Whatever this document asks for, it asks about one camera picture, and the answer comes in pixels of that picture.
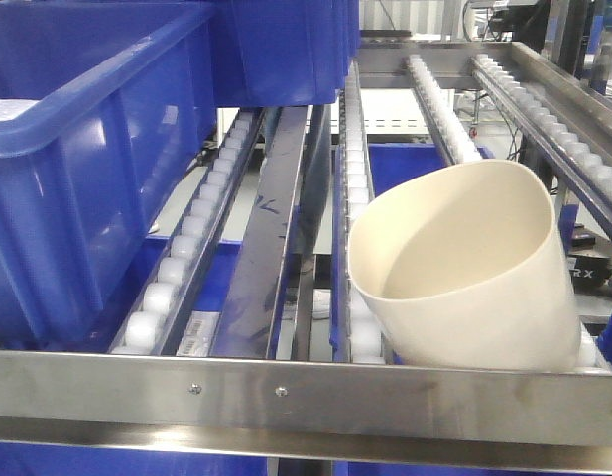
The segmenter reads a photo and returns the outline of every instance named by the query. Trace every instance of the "white ball roller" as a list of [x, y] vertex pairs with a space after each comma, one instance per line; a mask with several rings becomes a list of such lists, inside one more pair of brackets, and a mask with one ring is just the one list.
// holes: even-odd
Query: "white ball roller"
[[164, 258], [158, 268], [158, 282], [181, 285], [188, 273], [190, 261], [185, 258]]
[[139, 311], [129, 316], [125, 328], [125, 346], [151, 350], [162, 332], [164, 318], [154, 312]]
[[172, 283], [150, 283], [145, 289], [143, 310], [158, 315], [167, 315], [176, 297], [178, 286]]

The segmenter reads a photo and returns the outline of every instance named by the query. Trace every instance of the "conveyor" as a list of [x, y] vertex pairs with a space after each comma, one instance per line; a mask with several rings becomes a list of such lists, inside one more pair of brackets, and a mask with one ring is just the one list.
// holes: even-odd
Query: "conveyor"
[[[418, 73], [422, 64], [426, 77]], [[220, 172], [217, 159], [159, 261], [171, 257], [184, 220], [200, 216], [194, 214], [195, 201], [214, 203], [216, 211], [202, 215], [207, 218], [197, 232], [202, 245], [172, 294], [153, 347], [146, 355], [0, 351], [0, 440], [612, 474], [612, 373], [382, 365], [392, 364], [393, 356], [386, 343], [379, 349], [381, 337], [374, 334], [373, 323], [365, 323], [371, 316], [355, 301], [346, 273], [347, 231], [374, 196], [359, 91], [361, 85], [412, 87], [445, 162], [461, 162], [474, 151], [460, 140], [459, 124], [448, 114], [437, 114], [442, 109], [426, 82], [430, 76], [444, 88], [486, 89], [612, 240], [612, 173], [592, 173], [577, 155], [596, 154], [599, 167], [612, 168], [611, 103], [519, 44], [367, 44], [341, 91], [333, 192], [332, 305], [341, 335], [336, 362], [305, 361], [309, 255], [300, 257], [294, 360], [274, 360], [300, 219], [307, 119], [312, 119], [312, 134], [323, 127], [318, 121], [325, 117], [306, 106], [283, 108], [279, 114], [210, 357], [175, 356], [262, 128], [263, 112], [246, 110], [240, 113], [243, 122], [235, 121], [229, 132], [236, 140], [227, 139], [217, 154], [230, 158], [229, 181], [215, 193], [206, 192], [217, 183], [211, 183], [215, 175], [210, 174]], [[532, 100], [533, 110], [520, 99]], [[543, 118], [552, 115], [553, 123], [567, 128], [562, 133], [576, 137], [563, 136], [562, 141], [556, 129], [545, 127]], [[452, 131], [460, 139], [454, 141]], [[139, 311], [158, 269], [133, 311]], [[356, 324], [359, 314], [363, 320]], [[130, 320], [119, 330], [112, 353], [126, 345]], [[349, 336], [356, 325], [364, 325], [365, 335], [376, 342], [366, 352], [352, 351]]]

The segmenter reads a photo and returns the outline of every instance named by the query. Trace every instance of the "stainless steel frame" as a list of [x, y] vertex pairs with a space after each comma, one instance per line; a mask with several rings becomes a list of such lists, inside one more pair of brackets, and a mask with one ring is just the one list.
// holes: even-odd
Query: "stainless steel frame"
[[[443, 85], [479, 88], [470, 59], [482, 51], [612, 164], [612, 105], [519, 45], [367, 46], [361, 79], [409, 87], [405, 58], [420, 53]], [[303, 113], [289, 116], [281, 135], [303, 141]], [[612, 219], [612, 203], [546, 144], [597, 218]], [[285, 152], [297, 161], [296, 150]], [[264, 276], [267, 306], [246, 317], [268, 323], [277, 275]], [[612, 474], [612, 375], [0, 351], [0, 440]]]

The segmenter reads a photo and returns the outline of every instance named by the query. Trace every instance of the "white plastic roller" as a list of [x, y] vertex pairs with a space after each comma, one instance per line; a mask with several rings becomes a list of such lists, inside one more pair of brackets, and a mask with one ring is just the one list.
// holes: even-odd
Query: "white plastic roller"
[[219, 150], [218, 159], [223, 159], [225, 161], [234, 161], [237, 159], [239, 151], [237, 149], [230, 148], [228, 146], [224, 146]]
[[208, 220], [201, 216], [188, 216], [183, 220], [182, 235], [201, 238], [208, 227]]
[[349, 342], [352, 357], [355, 355], [378, 357], [382, 353], [381, 329], [374, 320], [352, 321]]
[[218, 157], [213, 162], [213, 170], [217, 172], [224, 172], [225, 174], [230, 174], [233, 170], [234, 163], [228, 159], [224, 159], [222, 157]]
[[223, 188], [221, 186], [214, 185], [211, 183], [205, 183], [199, 189], [199, 198], [215, 203], [219, 200], [219, 197], [222, 194], [222, 190]]
[[188, 273], [190, 260], [179, 257], [164, 258], [158, 268], [158, 282], [181, 285]]
[[125, 348], [151, 350], [160, 337], [163, 316], [154, 312], [139, 311], [129, 316], [125, 328]]
[[171, 243], [173, 258], [191, 259], [199, 253], [201, 239], [196, 236], [176, 236]]
[[220, 171], [210, 171], [206, 177], [206, 183], [225, 188], [228, 183], [228, 174]]
[[201, 198], [194, 200], [190, 205], [190, 214], [193, 216], [200, 216], [208, 219], [213, 216], [214, 211], [215, 203]]
[[145, 312], [167, 315], [178, 286], [171, 283], [150, 283], [145, 289], [143, 297], [143, 310]]

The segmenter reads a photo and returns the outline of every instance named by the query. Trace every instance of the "steel bar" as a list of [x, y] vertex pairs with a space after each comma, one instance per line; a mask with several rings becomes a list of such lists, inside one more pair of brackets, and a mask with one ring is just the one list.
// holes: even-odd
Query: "steel bar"
[[612, 375], [0, 351], [0, 417], [612, 448]]
[[308, 108], [281, 111], [210, 355], [272, 358], [298, 204]]

